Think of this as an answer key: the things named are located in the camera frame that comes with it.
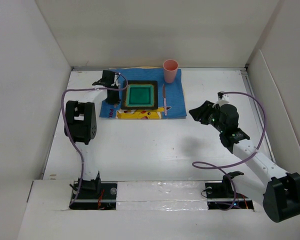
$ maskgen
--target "knife blade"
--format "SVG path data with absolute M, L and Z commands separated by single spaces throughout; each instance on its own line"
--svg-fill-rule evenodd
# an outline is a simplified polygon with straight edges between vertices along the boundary
M 162 96 L 163 96 L 163 106 L 164 106 L 164 115 L 167 116 L 167 99 L 166 99 L 166 86 L 163 84 L 162 86 Z

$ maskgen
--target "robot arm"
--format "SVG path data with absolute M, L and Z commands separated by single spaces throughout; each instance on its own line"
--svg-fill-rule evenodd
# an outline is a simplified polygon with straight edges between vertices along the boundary
M 229 99 L 223 98 L 222 92 L 218 96 L 218 102 L 206 101 L 189 113 L 195 121 L 216 128 L 220 132 L 223 146 L 239 159 L 245 160 L 254 154 L 245 164 L 260 181 L 252 180 L 239 171 L 228 173 L 236 191 L 263 206 L 269 218 L 276 223 L 299 215 L 300 175 L 288 173 L 256 150 L 250 137 L 238 128 L 239 114 L 236 107 L 228 104 Z M 227 177 L 223 178 L 222 183 L 227 189 L 233 190 Z

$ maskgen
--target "blue cloth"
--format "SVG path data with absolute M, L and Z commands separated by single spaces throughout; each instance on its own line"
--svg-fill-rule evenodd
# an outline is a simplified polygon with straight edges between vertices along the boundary
M 185 98 L 181 83 L 181 69 L 178 69 L 175 80 L 173 83 L 166 83 L 164 80 L 163 68 L 128 68 L 128 69 L 116 69 L 116 72 L 120 72 L 127 80 L 139 80 L 139 81 L 157 81 L 158 82 L 158 107 L 162 109 L 164 107 L 164 99 L 162 88 L 165 85 L 166 106 L 170 109 L 167 111 L 167 116 L 164 112 L 159 114 L 160 119 L 175 119 L 184 118 L 187 116 Z M 124 84 L 123 77 L 118 79 L 120 86 Z M 119 92 L 120 99 L 122 100 L 122 92 Z M 109 105 L 105 101 L 102 102 L 100 117 L 101 118 L 115 118 L 116 112 L 120 110 L 121 103 L 118 106 Z

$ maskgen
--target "knife handle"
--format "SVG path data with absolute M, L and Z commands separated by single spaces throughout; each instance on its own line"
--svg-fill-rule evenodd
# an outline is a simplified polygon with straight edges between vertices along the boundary
M 164 115 L 167 116 L 167 99 L 163 99 Z

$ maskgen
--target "yellow cartoon print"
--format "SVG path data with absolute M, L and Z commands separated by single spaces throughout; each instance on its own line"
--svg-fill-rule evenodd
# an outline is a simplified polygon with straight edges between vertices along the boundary
M 159 107 L 155 110 L 119 110 L 116 111 L 117 119 L 161 119 L 162 114 L 165 111 L 164 107 Z

